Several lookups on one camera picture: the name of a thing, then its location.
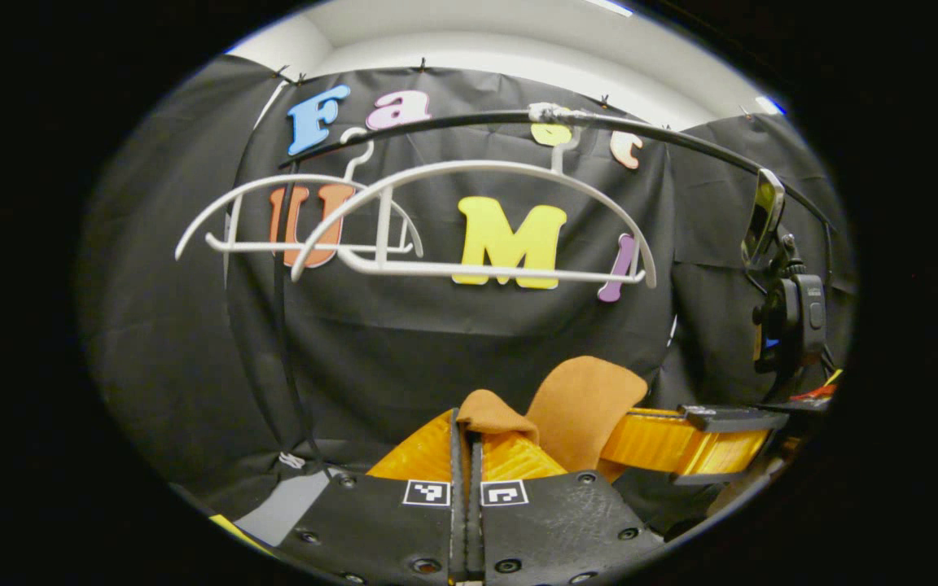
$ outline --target hanger hook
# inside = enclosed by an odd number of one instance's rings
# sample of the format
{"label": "hanger hook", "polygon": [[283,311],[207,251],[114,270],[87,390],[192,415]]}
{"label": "hanger hook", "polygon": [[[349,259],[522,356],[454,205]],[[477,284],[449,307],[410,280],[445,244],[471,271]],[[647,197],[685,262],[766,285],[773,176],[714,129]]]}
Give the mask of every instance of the hanger hook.
{"label": "hanger hook", "polygon": [[[368,134],[367,130],[361,129],[360,126],[354,126],[352,129],[346,130],[345,133],[342,133],[342,137],[339,138],[339,142],[346,144],[350,137],[354,134]],[[357,165],[366,162],[366,160],[371,159],[372,153],[375,153],[375,141],[368,141],[368,150],[364,152],[364,155],[358,156],[356,159],[350,160],[346,164],[346,174],[343,175],[343,181],[352,181],[353,180],[353,170],[357,169]]]}
{"label": "hanger hook", "polygon": [[570,141],[552,147],[552,171],[563,174],[563,152],[577,146],[581,141],[581,127],[570,127]]}

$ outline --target phone mount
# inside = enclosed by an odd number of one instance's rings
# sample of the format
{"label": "phone mount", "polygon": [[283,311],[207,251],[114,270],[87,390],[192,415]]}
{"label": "phone mount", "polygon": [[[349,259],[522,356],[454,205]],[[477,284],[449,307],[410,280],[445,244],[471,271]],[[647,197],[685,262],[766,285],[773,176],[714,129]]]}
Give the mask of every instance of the phone mount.
{"label": "phone mount", "polygon": [[826,342],[823,282],[798,255],[793,234],[778,224],[777,255],[766,276],[766,298],[752,310],[756,329],[755,371],[777,372],[763,403],[778,395],[805,366],[818,363]]}

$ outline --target black fabric curtain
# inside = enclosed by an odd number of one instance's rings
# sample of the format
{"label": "black fabric curtain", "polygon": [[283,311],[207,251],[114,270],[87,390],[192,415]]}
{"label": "black fabric curtain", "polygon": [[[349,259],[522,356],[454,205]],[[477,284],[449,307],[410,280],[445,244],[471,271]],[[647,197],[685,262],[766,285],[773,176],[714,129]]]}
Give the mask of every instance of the black fabric curtain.
{"label": "black fabric curtain", "polygon": [[[277,462],[278,453],[313,456],[283,373],[274,260],[267,253],[231,255],[224,288],[222,256],[204,244],[206,230],[222,237],[222,216],[198,230],[179,262],[172,253],[206,204],[234,186],[284,172],[278,165],[293,142],[291,108],[348,86],[335,121],[321,125],[327,142],[364,127],[375,101],[399,90],[427,94],[433,118],[541,101],[630,118],[544,83],[432,68],[356,71],[286,85],[264,111],[279,82],[256,63],[225,56],[167,97],[94,194],[78,283],[83,339],[108,408],[165,478],[231,518],[298,474]],[[740,116],[688,133],[767,164],[835,223],[835,280],[827,294],[830,346],[842,362],[856,274],[848,224],[826,172],[782,116]],[[607,304],[597,300],[599,283],[533,290],[494,279],[470,286],[449,278],[371,277],[338,259],[287,283],[290,358],[329,461],[367,470],[475,389],[490,389],[524,412],[544,376],[573,356],[602,357],[643,376],[651,384],[647,407],[739,404],[764,394],[771,375],[755,375],[751,363],[751,310],[760,296],[739,264],[755,178],[646,138],[633,152],[639,166],[629,169],[611,156],[610,144],[609,130],[584,130],[563,157],[563,170],[636,220],[658,267],[654,290],[623,286],[620,300]],[[363,151],[355,146],[306,160],[299,172],[342,177]],[[442,160],[548,166],[550,153],[525,124],[431,130],[377,143],[353,179],[370,183]],[[296,223],[300,241],[323,214],[319,185],[306,188]],[[268,240],[273,189],[244,197],[239,240]],[[466,222],[458,201],[467,196],[497,199],[513,230],[537,205],[561,208],[567,221],[559,230],[559,268],[609,271],[618,236],[628,231],[602,204],[565,186],[506,173],[450,174],[395,190],[394,200],[421,233],[423,260],[461,260]],[[347,216],[342,242],[372,244],[378,210],[372,203]],[[789,203],[784,223],[824,277],[818,222]],[[809,388],[822,382],[819,370],[807,373]],[[622,476],[616,486],[658,531],[703,513],[718,489],[670,487],[663,475],[645,471]]]}

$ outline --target smartphone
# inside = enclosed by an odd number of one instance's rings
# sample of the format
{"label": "smartphone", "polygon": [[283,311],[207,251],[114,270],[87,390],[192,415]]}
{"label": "smartphone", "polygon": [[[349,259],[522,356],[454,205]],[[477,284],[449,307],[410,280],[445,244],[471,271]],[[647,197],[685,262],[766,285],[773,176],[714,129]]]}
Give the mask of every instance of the smartphone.
{"label": "smartphone", "polygon": [[784,185],[774,172],[759,169],[759,186],[755,189],[755,207],[747,223],[747,233],[740,243],[741,259],[749,269],[759,268],[759,259],[777,238],[777,226],[784,212]]}

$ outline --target brown suede cloth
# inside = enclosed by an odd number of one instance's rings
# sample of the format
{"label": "brown suede cloth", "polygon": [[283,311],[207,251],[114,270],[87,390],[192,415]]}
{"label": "brown suede cloth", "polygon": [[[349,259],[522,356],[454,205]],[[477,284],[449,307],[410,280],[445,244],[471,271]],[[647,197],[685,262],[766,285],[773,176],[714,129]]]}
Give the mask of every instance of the brown suede cloth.
{"label": "brown suede cloth", "polygon": [[548,374],[522,416],[491,391],[474,391],[458,409],[458,422],[485,434],[523,431],[567,471],[598,470],[614,482],[625,466],[600,461],[614,426],[647,396],[647,382],[632,371],[592,356],[573,357]]}

